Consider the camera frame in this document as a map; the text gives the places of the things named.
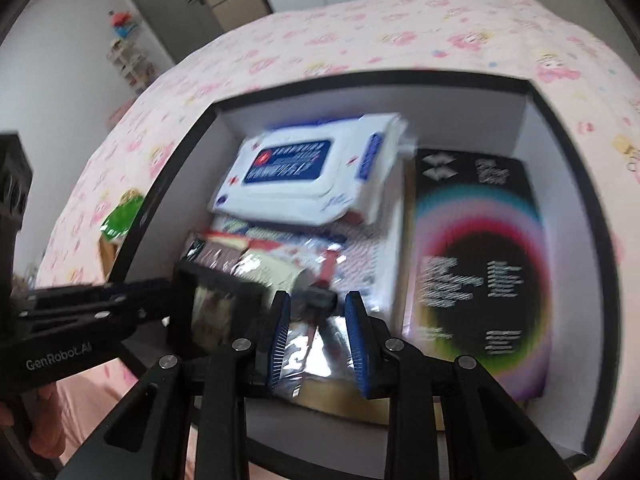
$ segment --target red logo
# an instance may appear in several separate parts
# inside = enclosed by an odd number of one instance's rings
[[[261,166],[271,158],[271,150],[265,150],[255,158],[254,166]]]

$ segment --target blue label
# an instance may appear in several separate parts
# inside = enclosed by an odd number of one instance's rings
[[[360,180],[367,180],[369,178],[369,173],[371,173],[371,168],[373,167],[373,163],[376,160],[376,155],[378,154],[380,146],[382,146],[383,140],[384,137],[381,136],[380,133],[373,134],[369,137],[369,144],[362,156],[362,161],[358,168],[358,173],[356,174],[356,177]]]
[[[315,180],[322,173],[330,148],[330,140],[314,140],[260,150],[242,182]]]

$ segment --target human hand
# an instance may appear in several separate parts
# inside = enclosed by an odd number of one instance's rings
[[[44,458],[58,458],[65,450],[66,437],[62,428],[62,410],[55,384],[38,388],[33,431],[29,445],[34,453]],[[14,414],[0,402],[0,426],[13,426]]]

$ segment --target small items on shelf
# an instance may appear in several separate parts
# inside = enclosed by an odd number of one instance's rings
[[[156,78],[156,67],[146,58],[146,53],[132,42],[115,38],[107,59],[138,95]]]

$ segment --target gray door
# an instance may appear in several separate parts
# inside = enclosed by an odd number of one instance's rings
[[[133,0],[175,62],[223,31],[204,0]]]

